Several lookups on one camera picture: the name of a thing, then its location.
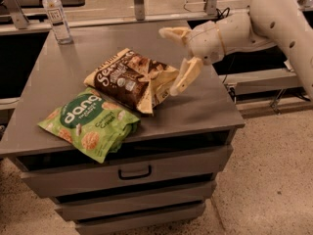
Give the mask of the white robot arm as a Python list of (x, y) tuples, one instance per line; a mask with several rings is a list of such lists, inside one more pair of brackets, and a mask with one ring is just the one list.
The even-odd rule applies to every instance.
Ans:
[(170, 94), (182, 93), (204, 66), (236, 52), (252, 52), (278, 46), (313, 99), (313, 28), (296, 0), (251, 0), (246, 11), (192, 29), (164, 27), (161, 37), (188, 50)]

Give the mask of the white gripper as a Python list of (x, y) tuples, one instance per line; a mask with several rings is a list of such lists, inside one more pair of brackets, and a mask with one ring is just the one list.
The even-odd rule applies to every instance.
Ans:
[(164, 39), (185, 46), (193, 57), (182, 61), (179, 74), (170, 87), (170, 95), (177, 96), (199, 76), (203, 64), (212, 65), (221, 61), (225, 56), (219, 28), (216, 23), (209, 21), (197, 25), (190, 30), (187, 27), (163, 27), (158, 31)]

